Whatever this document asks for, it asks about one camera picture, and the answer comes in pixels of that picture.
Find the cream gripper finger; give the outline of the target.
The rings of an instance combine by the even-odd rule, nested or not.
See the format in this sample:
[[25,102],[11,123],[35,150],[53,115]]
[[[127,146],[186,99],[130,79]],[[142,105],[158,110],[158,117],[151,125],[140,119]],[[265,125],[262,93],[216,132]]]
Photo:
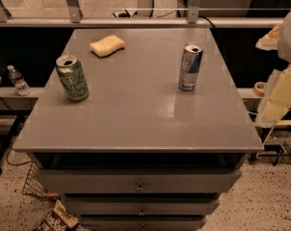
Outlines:
[[291,65],[271,73],[260,102],[262,123],[278,123],[291,109]]
[[268,34],[258,40],[255,47],[266,51],[277,50],[280,27],[280,24],[276,25]]

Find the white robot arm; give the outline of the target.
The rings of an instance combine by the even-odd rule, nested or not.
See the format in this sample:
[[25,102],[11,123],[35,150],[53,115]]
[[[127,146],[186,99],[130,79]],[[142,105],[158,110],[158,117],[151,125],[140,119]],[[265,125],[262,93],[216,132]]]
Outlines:
[[288,62],[283,71],[274,69],[269,76],[257,109],[259,123],[276,124],[291,109],[291,12],[255,46],[266,51],[277,50],[278,57]]

